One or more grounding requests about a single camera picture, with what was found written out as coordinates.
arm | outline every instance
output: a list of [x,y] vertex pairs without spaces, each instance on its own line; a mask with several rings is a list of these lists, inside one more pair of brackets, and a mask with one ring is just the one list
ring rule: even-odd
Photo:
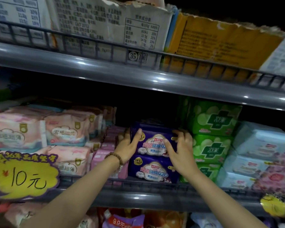
[[[130,143],[129,130],[115,149],[123,163],[134,154],[141,136],[138,130]],[[99,163],[93,170],[76,181],[62,194],[27,220],[21,228],[75,228],[106,183],[108,177],[119,167],[119,159],[113,155]]]
[[183,175],[204,199],[212,213],[224,228],[266,228],[258,218],[221,190],[198,168],[192,155],[193,139],[188,132],[178,134],[177,153],[165,139],[169,157],[176,170]]

gray shelf edge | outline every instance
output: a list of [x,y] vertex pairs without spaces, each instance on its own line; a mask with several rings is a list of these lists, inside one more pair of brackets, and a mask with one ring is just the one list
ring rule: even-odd
[[[50,202],[65,189],[58,188],[41,198],[29,199],[33,202]],[[268,217],[259,199],[245,196],[232,196],[238,203],[255,216]],[[139,193],[114,189],[102,189],[91,206],[110,208],[137,208],[152,210],[174,210],[180,212],[211,212],[204,200],[194,194],[178,195],[167,193]]]
[[285,111],[285,93],[0,42],[0,66]]

yellow price sign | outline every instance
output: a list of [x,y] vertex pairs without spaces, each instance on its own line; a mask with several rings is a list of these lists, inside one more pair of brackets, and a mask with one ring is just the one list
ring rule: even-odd
[[38,197],[59,184],[58,155],[0,153],[0,199]]
[[261,199],[263,209],[271,216],[285,217],[285,203],[272,194],[267,194]]

hand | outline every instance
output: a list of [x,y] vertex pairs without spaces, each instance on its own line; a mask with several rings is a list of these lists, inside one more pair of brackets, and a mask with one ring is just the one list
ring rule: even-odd
[[200,173],[193,156],[193,139],[189,132],[174,130],[173,133],[178,135],[177,153],[174,151],[168,139],[164,140],[164,144],[168,151],[170,160],[182,176],[188,178],[190,175]]
[[139,129],[131,142],[130,129],[127,129],[125,136],[118,135],[119,144],[117,145],[114,153],[118,154],[122,158],[123,164],[125,164],[135,153],[137,143],[142,135],[142,130]]

metal shelf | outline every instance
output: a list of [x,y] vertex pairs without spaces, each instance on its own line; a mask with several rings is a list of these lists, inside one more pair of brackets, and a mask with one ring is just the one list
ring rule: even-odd
[[[0,38],[0,66],[285,111],[285,77],[280,75],[114,42],[105,42],[94,38],[65,34],[18,23],[0,21],[0,24],[8,26],[12,38],[12,41],[10,40],[9,42]],[[28,33],[30,43],[24,45],[17,41],[13,30],[11,30],[12,27],[24,28]],[[41,31],[45,35],[46,46],[40,48],[38,45],[33,44],[30,30]],[[77,39],[81,48],[79,55],[68,53],[65,43],[63,53],[53,49],[49,45],[50,34],[62,37],[63,41],[66,37]],[[84,57],[82,52],[82,43],[84,41],[91,41],[95,43],[96,47],[99,44],[110,45],[112,48],[111,58],[101,60],[97,55],[98,53],[96,53],[93,59]],[[183,74],[183,69],[179,73],[171,73],[164,72],[161,69],[155,70],[155,65],[153,68],[144,68],[142,60],[137,65],[130,65],[127,62],[127,58],[125,58],[124,62],[115,62],[113,61],[113,51],[116,48],[123,48],[127,51],[135,49],[142,53],[156,54],[155,62],[161,56],[166,56],[181,59],[184,61],[184,64],[188,61],[196,62],[198,66],[205,63],[210,65],[211,68],[206,78],[200,78],[195,76],[195,72],[192,75]],[[209,79],[210,71],[214,66],[224,68],[219,80]],[[227,68],[237,70],[235,77],[239,71],[245,70],[249,73],[247,80],[241,84],[236,83],[235,78],[231,81],[222,80]],[[257,82],[251,84],[249,77],[254,73],[261,75]],[[261,86],[260,83],[265,79],[269,80],[268,84]],[[275,81],[280,83],[277,88],[273,88],[271,85]]]
[[[96,197],[92,206],[210,212],[209,207],[189,184],[165,184],[142,180],[109,181]],[[59,188],[48,192],[35,202],[50,202],[71,183],[61,182]],[[224,189],[255,216],[268,216],[260,204],[263,193]]]

